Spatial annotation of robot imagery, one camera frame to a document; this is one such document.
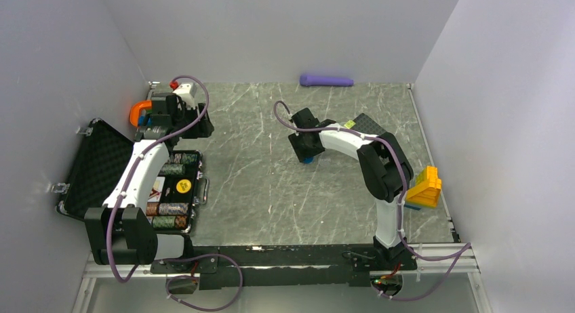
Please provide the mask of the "red triangle all-in marker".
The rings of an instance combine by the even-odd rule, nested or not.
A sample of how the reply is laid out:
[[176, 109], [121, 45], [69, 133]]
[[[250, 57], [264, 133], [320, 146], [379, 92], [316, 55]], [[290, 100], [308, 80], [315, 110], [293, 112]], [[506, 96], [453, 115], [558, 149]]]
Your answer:
[[151, 193], [149, 194], [148, 202], [149, 203], [158, 203], [161, 199], [161, 191], [153, 188]]

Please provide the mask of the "yellow round dealer button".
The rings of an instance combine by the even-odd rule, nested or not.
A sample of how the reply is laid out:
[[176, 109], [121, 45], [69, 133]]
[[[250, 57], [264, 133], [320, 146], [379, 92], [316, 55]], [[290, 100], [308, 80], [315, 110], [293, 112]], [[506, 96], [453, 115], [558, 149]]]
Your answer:
[[193, 188], [193, 184], [188, 179], [182, 179], [176, 183], [176, 191], [180, 194], [185, 194], [185, 193], [191, 191], [192, 188]]

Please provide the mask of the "brown red chip stack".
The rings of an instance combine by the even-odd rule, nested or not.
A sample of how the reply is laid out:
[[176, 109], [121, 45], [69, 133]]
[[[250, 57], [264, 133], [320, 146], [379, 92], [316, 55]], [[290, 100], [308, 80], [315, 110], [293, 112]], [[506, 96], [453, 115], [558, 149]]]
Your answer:
[[146, 216], [159, 215], [159, 203], [148, 203], [146, 205]]

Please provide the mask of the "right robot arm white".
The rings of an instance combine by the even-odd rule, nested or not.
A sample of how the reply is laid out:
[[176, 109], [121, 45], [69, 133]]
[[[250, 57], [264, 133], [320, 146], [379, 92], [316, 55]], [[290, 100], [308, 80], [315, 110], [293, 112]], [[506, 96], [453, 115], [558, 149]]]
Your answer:
[[301, 163], [333, 150], [358, 161], [364, 184], [374, 197], [377, 227], [374, 261], [382, 269], [391, 269], [400, 260], [401, 243], [397, 210], [414, 171], [397, 138], [368, 115], [361, 113], [341, 125], [333, 120], [320, 121], [309, 108], [290, 117], [296, 131], [288, 140]]

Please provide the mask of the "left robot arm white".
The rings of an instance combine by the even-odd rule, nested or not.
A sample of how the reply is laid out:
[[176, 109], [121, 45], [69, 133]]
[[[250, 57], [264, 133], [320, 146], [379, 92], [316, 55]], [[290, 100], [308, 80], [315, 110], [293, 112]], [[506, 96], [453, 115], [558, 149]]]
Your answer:
[[[152, 97], [151, 125], [140, 127], [130, 160], [115, 187], [98, 207], [83, 218], [94, 261], [109, 265], [147, 265], [161, 259], [177, 272], [195, 263], [189, 236], [193, 189], [199, 170], [170, 178], [163, 166], [175, 159], [173, 147], [180, 139], [208, 138], [214, 127], [207, 114], [209, 102], [197, 103], [192, 95], [165, 93]], [[147, 208], [157, 178], [164, 178], [174, 199], [181, 198], [182, 214], [162, 214], [151, 221]]]

